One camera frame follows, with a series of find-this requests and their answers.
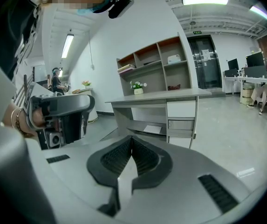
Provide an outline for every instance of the potted flower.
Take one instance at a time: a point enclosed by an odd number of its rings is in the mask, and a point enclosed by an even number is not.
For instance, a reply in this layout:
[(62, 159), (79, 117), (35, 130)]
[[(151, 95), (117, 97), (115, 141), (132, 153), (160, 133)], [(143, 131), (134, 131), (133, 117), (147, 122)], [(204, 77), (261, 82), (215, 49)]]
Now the potted flower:
[(143, 87), (146, 87), (147, 83), (140, 83), (139, 81), (136, 81), (135, 83), (132, 83), (132, 81), (130, 81), (130, 87), (132, 89), (134, 89), (134, 94), (135, 95), (140, 95), (143, 94)]
[(92, 84), (91, 82), (87, 81), (83, 81), (82, 84), (85, 86), (85, 88), (89, 88), (89, 86)]

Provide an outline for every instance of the fluorescent light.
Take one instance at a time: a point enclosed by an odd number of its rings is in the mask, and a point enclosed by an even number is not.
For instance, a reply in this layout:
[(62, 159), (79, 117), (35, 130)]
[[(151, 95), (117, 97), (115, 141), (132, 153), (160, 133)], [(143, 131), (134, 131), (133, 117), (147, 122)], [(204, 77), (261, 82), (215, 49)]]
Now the fluorescent light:
[(73, 38), (74, 38), (73, 34), (67, 34), (66, 41), (64, 44), (64, 48), (63, 48), (63, 52), (62, 52), (62, 58), (67, 57), (67, 54), (68, 54), (68, 51), (69, 51), (69, 48), (70, 48), (70, 45), (72, 43)]
[(258, 8), (255, 7), (255, 6), (252, 6), (251, 9), (250, 9), (250, 11), (253, 11), (253, 12), (255, 12), (255, 13), (257, 13), (257, 14), (259, 14), (259, 15), (261, 15), (262, 17), (264, 17), (264, 18), (267, 19), (267, 14), (264, 13), (262, 10), (258, 9)]
[(227, 2), (228, 0), (183, 0), (184, 5), (203, 4), (203, 3), (226, 5)]

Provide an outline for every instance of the black rubber pad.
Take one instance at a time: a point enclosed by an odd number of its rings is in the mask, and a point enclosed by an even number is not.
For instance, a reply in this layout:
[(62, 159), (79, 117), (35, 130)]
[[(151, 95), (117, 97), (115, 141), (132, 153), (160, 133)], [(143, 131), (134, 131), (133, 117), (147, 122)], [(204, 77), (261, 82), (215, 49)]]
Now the black rubber pad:
[(53, 163), (53, 162), (59, 162), (59, 161), (62, 161), (62, 160), (65, 160), (65, 159), (69, 159), (70, 157), (68, 155), (61, 155), (61, 156), (56, 156), (56, 157), (53, 157), (53, 158), (48, 158), (46, 159), (46, 161), (48, 163)]
[(222, 213), (238, 205), (236, 199), (212, 175), (203, 175), (199, 177), (199, 181)]

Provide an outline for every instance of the gray robot arm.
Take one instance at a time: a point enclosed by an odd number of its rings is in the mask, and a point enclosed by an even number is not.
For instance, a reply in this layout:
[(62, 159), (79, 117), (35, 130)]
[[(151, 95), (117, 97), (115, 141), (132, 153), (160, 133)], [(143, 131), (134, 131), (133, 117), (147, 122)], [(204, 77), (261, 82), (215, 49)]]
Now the gray robot arm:
[[(38, 133), (41, 148), (61, 147), (79, 140), (82, 123), (85, 135), (89, 113), (95, 105), (94, 98), (81, 94), (62, 96), (37, 86), (36, 83), (30, 84), (23, 108), (27, 114), (28, 126)], [(40, 95), (35, 95), (36, 88), (39, 88)], [(37, 127), (32, 120), (33, 111), (39, 107), (42, 108), (46, 121), (44, 128)]]

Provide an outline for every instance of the doorway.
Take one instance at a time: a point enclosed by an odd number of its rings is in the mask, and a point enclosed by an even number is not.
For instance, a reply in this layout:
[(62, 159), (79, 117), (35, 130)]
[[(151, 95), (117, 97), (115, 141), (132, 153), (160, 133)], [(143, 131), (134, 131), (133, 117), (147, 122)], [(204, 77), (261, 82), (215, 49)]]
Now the doorway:
[(189, 37), (198, 86), (201, 89), (222, 88), (218, 57), (211, 36)]

